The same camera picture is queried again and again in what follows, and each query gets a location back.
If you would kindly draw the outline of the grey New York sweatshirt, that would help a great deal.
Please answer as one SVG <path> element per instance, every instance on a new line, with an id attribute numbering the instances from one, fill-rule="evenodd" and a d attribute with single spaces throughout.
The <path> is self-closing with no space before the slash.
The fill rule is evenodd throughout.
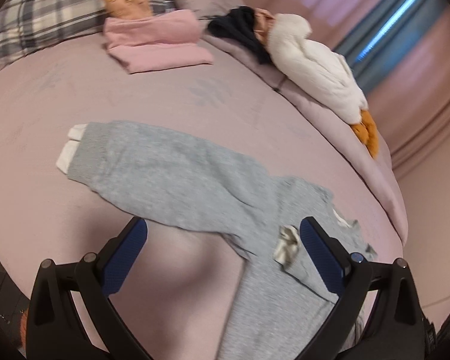
<path id="1" fill-rule="evenodd" d="M 272 176 L 249 156 L 174 130 L 113 121 L 71 128 L 57 167 L 129 214 L 219 233 L 248 262 L 223 335 L 222 359 L 294 359 L 328 317 L 329 292 L 302 245 L 277 256 L 280 231 L 315 218 L 350 252 L 373 258 L 332 194 Z"/>

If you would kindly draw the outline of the white goose plush toy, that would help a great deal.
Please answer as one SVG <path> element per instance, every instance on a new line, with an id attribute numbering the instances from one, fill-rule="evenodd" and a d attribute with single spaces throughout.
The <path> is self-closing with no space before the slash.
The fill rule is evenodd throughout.
<path id="1" fill-rule="evenodd" d="M 280 72 L 351 127 L 372 158 L 379 154 L 376 123 L 368 101 L 343 55 L 309 38 L 308 21 L 278 14 L 267 32 L 266 49 Z"/>

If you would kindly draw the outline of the teal curtain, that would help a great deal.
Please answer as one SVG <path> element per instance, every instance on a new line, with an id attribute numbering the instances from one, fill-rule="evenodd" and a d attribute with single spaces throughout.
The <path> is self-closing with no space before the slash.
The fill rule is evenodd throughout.
<path id="1" fill-rule="evenodd" d="M 379 0 L 335 47 L 370 94 L 413 50 L 450 0 Z"/>

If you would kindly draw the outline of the folded pink garment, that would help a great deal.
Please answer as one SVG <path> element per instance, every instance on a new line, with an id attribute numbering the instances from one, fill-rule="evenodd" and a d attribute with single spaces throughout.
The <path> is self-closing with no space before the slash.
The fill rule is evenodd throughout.
<path id="1" fill-rule="evenodd" d="M 191 10 L 144 19 L 107 18 L 106 50 L 130 74 L 211 64 L 213 55 L 197 43 L 202 27 Z"/>

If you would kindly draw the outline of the plaid blue white blanket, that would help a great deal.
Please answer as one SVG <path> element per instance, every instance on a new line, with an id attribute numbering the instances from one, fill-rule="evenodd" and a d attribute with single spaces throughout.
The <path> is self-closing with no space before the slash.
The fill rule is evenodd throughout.
<path id="1" fill-rule="evenodd" d="M 149 0 L 154 15 L 176 9 L 173 0 Z M 6 0 L 0 9 L 0 70 L 27 55 L 102 30 L 103 0 Z"/>

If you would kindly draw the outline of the folded orange garment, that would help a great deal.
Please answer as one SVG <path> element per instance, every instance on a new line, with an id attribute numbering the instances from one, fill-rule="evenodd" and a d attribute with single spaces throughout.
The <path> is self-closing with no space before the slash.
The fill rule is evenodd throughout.
<path id="1" fill-rule="evenodd" d="M 107 13 L 123 20 L 139 20 L 153 15 L 149 0 L 102 0 Z"/>

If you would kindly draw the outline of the dark navy garment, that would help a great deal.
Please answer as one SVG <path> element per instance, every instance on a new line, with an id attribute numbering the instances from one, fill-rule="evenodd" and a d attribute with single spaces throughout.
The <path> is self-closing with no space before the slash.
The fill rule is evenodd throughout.
<path id="1" fill-rule="evenodd" d="M 263 44 L 254 33 L 254 9 L 240 6 L 229 11 L 225 16 L 212 19 L 207 30 L 217 38 L 232 39 L 250 51 L 260 64 L 271 63 L 272 59 Z"/>

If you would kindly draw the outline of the mauve folded duvet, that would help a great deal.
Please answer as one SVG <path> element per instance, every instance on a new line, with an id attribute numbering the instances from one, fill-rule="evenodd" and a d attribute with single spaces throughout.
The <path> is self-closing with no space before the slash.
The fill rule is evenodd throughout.
<path id="1" fill-rule="evenodd" d="M 238 59 L 297 108 L 361 176 L 370 192 L 387 213 L 401 241 L 406 242 L 408 221 L 405 204 L 392 171 L 389 147 L 381 134 L 378 132 L 379 154 L 376 158 L 372 158 L 367 147 L 359 141 L 348 124 L 295 85 L 285 74 L 280 72 L 272 61 L 260 64 L 257 58 L 237 41 L 215 37 L 207 30 L 207 26 L 213 18 L 225 16 L 234 8 L 246 6 L 243 0 L 173 0 L 173 2 L 176 8 L 189 9 L 194 12 L 196 18 L 205 26 L 207 41 Z M 254 33 L 266 48 L 267 32 L 274 24 L 275 16 L 291 13 L 272 14 L 266 9 L 250 8 L 253 8 L 255 13 Z"/>

